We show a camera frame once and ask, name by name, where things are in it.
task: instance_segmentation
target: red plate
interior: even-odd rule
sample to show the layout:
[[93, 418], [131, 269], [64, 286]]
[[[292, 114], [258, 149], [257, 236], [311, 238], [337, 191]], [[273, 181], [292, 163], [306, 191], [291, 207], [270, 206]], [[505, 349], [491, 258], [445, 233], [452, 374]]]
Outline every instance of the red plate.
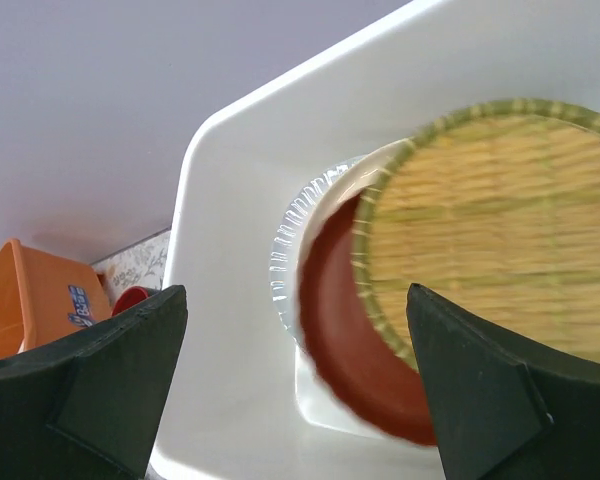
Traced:
[[420, 376], [383, 342], [356, 295], [350, 252], [358, 200], [343, 203], [325, 222], [302, 266], [305, 348], [318, 375], [360, 418], [396, 437], [435, 445]]

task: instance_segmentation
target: white plastic tub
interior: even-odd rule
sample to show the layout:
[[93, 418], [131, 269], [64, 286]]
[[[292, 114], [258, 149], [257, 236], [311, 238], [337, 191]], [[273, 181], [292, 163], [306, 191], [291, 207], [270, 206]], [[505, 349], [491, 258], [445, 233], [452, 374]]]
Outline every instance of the white plastic tub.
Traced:
[[189, 325], [152, 465], [167, 480], [432, 479], [400, 442], [306, 422], [268, 287], [282, 209], [313, 176], [501, 97], [600, 111], [600, 2], [414, 0], [212, 116], [186, 153], [165, 283]]

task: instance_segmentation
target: orange container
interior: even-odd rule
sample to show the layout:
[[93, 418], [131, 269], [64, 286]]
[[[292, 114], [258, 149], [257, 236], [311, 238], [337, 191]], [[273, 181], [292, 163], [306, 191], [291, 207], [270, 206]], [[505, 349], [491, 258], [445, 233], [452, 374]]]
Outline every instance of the orange container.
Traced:
[[9, 240], [0, 250], [0, 359], [111, 316], [95, 271]]

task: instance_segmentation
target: woven placemat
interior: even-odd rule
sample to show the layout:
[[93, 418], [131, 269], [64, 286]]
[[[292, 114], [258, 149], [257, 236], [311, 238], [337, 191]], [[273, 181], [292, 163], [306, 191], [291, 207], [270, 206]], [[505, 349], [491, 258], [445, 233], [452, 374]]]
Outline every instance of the woven placemat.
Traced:
[[352, 263], [376, 331], [413, 368], [411, 283], [600, 363], [600, 114], [514, 99], [436, 120], [364, 192]]

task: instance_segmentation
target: blue label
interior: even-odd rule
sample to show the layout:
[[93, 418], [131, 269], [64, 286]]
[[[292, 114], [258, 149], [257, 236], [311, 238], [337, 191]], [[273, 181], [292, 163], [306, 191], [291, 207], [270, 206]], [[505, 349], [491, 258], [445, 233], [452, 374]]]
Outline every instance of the blue label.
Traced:
[[69, 285], [69, 295], [71, 295], [73, 308], [75, 309], [75, 313], [68, 314], [69, 321], [76, 327], [90, 327], [95, 325], [96, 322], [91, 315], [87, 292], [83, 288]]

